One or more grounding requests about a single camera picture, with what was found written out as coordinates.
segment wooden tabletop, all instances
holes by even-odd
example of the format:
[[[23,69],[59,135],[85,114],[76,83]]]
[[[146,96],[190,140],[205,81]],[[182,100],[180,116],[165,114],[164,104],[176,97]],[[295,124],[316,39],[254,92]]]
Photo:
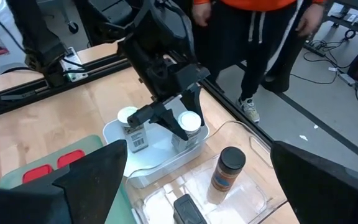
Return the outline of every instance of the wooden tabletop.
[[[82,62],[110,55],[116,44],[104,44],[78,53]],[[35,72],[12,72],[0,76],[0,90],[41,78]],[[206,91],[201,92],[206,124],[213,133],[234,118]],[[150,93],[139,83],[133,68],[79,86],[59,95],[0,115],[0,178],[8,172],[59,150],[91,134],[102,135],[106,123],[116,119],[125,106],[138,108],[151,103]],[[207,142],[208,149],[190,166],[207,161],[226,147],[235,145],[247,155],[247,172],[266,191],[269,201],[282,203],[285,195],[278,183],[263,144],[237,125],[219,132]],[[288,203],[263,222],[298,223]]]

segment clear plastic container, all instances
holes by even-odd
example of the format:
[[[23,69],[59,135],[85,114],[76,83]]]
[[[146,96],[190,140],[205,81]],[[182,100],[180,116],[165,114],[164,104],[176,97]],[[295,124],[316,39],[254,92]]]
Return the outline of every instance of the clear plastic container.
[[[210,137],[199,157],[146,188],[137,189],[130,179],[153,169],[135,171],[126,180],[126,191],[139,223],[175,223],[173,203],[189,194],[208,223],[258,223],[286,199],[270,161],[269,147],[246,125],[228,121],[216,129],[209,125]],[[246,154],[246,164],[228,192],[211,185],[220,152],[228,146]]]

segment red square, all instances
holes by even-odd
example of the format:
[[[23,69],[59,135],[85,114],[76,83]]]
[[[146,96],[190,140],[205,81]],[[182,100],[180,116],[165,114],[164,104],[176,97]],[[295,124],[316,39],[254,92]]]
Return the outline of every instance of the red square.
[[[85,152],[81,149],[77,149],[73,152],[65,154],[64,156],[60,156],[60,158],[57,160],[57,167],[60,169],[63,166],[71,164],[72,162],[81,159],[84,156]]]
[[[52,166],[48,164],[29,170],[23,175],[23,184],[50,174],[52,171]]]

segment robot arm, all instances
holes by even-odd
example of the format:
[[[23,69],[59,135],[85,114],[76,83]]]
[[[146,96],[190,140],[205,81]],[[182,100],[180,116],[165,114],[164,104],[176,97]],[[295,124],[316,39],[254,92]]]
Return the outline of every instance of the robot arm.
[[[119,54],[130,61],[154,101],[129,117],[129,124],[135,127],[150,120],[187,140],[172,110],[164,104],[181,95],[186,109],[197,113],[204,125],[201,88],[196,83],[209,72],[196,61],[189,18],[172,0],[145,0],[126,30],[125,39],[118,43]],[[173,63],[164,58],[170,52],[182,55],[185,61]]]

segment black pants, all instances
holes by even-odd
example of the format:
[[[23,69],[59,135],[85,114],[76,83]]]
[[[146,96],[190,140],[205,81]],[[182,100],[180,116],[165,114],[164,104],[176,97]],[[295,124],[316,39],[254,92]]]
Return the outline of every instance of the black pants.
[[[215,83],[221,70],[247,60],[241,98],[252,97],[295,12],[296,1],[269,12],[246,11],[216,2],[208,22],[208,56],[204,63],[211,72],[208,80]]]

